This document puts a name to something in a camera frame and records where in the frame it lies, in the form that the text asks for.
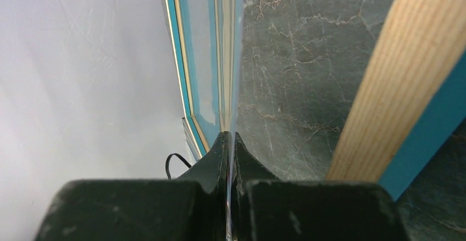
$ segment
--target white surface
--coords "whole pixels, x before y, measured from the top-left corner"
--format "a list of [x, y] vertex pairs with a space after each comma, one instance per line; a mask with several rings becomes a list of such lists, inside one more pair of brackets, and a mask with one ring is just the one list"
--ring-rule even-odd
[[160, 0], [0, 0], [0, 240], [66, 181], [165, 178], [182, 116]]

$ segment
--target blue trim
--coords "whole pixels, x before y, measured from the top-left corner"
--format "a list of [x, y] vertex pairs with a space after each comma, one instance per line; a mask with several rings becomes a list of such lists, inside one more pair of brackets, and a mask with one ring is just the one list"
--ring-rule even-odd
[[220, 104], [218, 90], [218, 64], [217, 64], [217, 32], [215, 30], [215, 4], [214, 0], [207, 0], [209, 6], [209, 27], [210, 27], [210, 66], [212, 70], [212, 110], [215, 114], [215, 123], [220, 125]]
[[[220, 132], [220, 129], [215, 126], [215, 124], [209, 123], [201, 114], [201, 110], [199, 108], [200, 104], [200, 99], [199, 99], [199, 87], [197, 84], [197, 73], [196, 73], [196, 62], [195, 62], [195, 56], [194, 56], [194, 47], [192, 43], [192, 32], [191, 32], [191, 24], [190, 24], [190, 11], [189, 11], [189, 4], [188, 0], [180, 0], [180, 13], [181, 17], [183, 18], [183, 23], [182, 23], [182, 29], [184, 32], [184, 39], [185, 39], [185, 47], [186, 47], [186, 56], [187, 56], [187, 62], [188, 62], [188, 72], [190, 76], [190, 84], [191, 84], [191, 96], [192, 96], [192, 106], [193, 106], [193, 112], [192, 115], [193, 117], [196, 118], [200, 131], [204, 134], [207, 143], [209, 144], [209, 147], [211, 147], [217, 138], [218, 133]], [[215, 70], [215, 74], [213, 74], [212, 78], [215, 77], [217, 78], [217, 70]], [[213, 92], [212, 96], [212, 103], [214, 104], [215, 101], [218, 101], [218, 99], [215, 99], [215, 94], [217, 94], [218, 97], [218, 92]], [[205, 152], [207, 149], [204, 148], [204, 151], [201, 152], [202, 155], [205, 155]]]
[[191, 133], [189, 132], [189, 124], [187, 122], [187, 119], [183, 117], [183, 127], [185, 130], [185, 135], [186, 135], [186, 142], [188, 144], [188, 147], [191, 151], [191, 154], [193, 155], [195, 161], [197, 162], [199, 160], [199, 155], [198, 155], [198, 150], [196, 147], [196, 143], [194, 142], [194, 139], [191, 137]]
[[180, 76], [180, 85], [181, 85], [181, 93], [183, 96], [184, 104], [185, 104], [185, 113], [186, 116], [189, 116], [187, 119], [187, 122], [192, 130], [192, 133], [194, 135], [194, 139], [196, 140], [197, 145], [199, 146], [199, 149], [201, 151], [201, 155], [206, 154], [206, 150], [204, 149], [201, 141], [201, 137], [199, 136], [199, 133], [197, 132], [196, 126], [194, 125], [192, 119], [191, 119], [191, 110], [189, 107], [189, 97], [188, 97], [188, 91], [187, 91], [187, 84], [186, 84], [186, 76], [185, 76], [185, 69], [184, 69], [184, 62], [183, 62], [183, 56], [181, 53], [181, 42], [180, 42], [180, 34], [178, 31], [178, 21], [176, 19], [176, 7], [175, 7], [175, 0], [167, 0], [167, 5], [168, 5], [168, 15], [171, 20], [171, 30], [173, 32], [173, 44], [175, 46], [175, 55], [176, 55], [176, 60], [178, 63], [178, 72]]
[[394, 200], [466, 116], [466, 52], [434, 95], [398, 153], [380, 178]]

